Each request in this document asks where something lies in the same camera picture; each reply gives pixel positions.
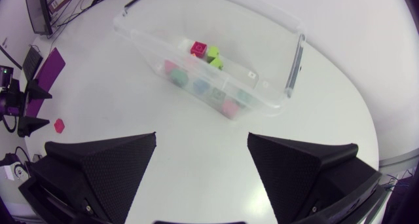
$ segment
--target teal block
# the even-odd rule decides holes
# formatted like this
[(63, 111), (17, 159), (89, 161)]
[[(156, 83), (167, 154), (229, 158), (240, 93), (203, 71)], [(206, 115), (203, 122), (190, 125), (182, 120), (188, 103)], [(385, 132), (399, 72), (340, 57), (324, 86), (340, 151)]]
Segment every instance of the teal block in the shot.
[(186, 84), (188, 84), (189, 81), (188, 75), (180, 69), (173, 69), (170, 72), (170, 79), (178, 87), (186, 86)]
[(244, 90), (239, 90), (237, 92), (237, 98), (244, 103), (250, 103), (250, 101), (253, 99), (253, 97), (251, 97), (251, 95)]

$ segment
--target yellow-green block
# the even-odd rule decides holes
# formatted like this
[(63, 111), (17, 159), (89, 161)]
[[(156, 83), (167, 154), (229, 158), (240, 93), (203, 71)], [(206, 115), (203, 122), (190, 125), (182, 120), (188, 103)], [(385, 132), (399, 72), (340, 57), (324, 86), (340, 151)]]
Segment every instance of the yellow-green block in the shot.
[(217, 69), (223, 70), (223, 62), (219, 58), (215, 58), (213, 61), (211, 61), (212, 66), (216, 67)]
[(218, 58), (218, 55), (220, 55), (220, 52), (217, 47), (209, 47), (207, 51), (207, 62), (211, 63), (215, 58)]

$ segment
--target red block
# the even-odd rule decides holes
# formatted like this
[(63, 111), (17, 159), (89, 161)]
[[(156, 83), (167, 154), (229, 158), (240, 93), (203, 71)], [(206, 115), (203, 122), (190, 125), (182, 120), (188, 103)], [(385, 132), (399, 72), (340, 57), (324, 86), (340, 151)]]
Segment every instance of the red block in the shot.
[(173, 69), (177, 69), (177, 68), (178, 66), (174, 64), (172, 61), (164, 60), (164, 72), (166, 74), (170, 74), (170, 72), (172, 72)]
[(55, 131), (61, 134), (65, 128), (63, 120), (57, 119), (57, 121), (54, 123), (54, 127)]
[(191, 54), (196, 54), (196, 57), (203, 58), (206, 50), (206, 44), (195, 41), (194, 45), (191, 48)]

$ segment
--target green block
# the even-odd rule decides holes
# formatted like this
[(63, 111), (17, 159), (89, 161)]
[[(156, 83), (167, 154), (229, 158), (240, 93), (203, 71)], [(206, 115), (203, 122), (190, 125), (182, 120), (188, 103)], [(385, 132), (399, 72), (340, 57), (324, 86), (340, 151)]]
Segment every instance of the green block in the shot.
[(172, 79), (173, 83), (178, 87), (184, 87), (188, 84), (189, 78), (188, 75), (180, 70), (180, 69), (173, 69), (170, 72), (170, 78)]
[(219, 58), (215, 58), (213, 61), (211, 61), (211, 63), (209, 63), (210, 65), (216, 67), (217, 69), (223, 70), (223, 62), (219, 59)]
[(211, 63), (215, 58), (218, 58), (220, 55), (220, 51), (217, 47), (209, 47), (207, 51), (207, 62)]

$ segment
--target magenta block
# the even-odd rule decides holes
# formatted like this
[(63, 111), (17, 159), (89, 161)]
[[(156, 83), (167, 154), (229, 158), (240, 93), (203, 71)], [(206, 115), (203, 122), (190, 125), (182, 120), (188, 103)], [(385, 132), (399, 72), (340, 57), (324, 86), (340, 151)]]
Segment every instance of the magenta block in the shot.
[(191, 48), (191, 54), (196, 54), (196, 57), (203, 58), (205, 56), (206, 50), (206, 44), (195, 41), (194, 45)]
[(232, 119), (236, 116), (240, 107), (232, 100), (225, 100), (223, 104), (223, 115)]
[(54, 127), (55, 131), (61, 134), (65, 128), (63, 120), (57, 119), (57, 121), (54, 123)]

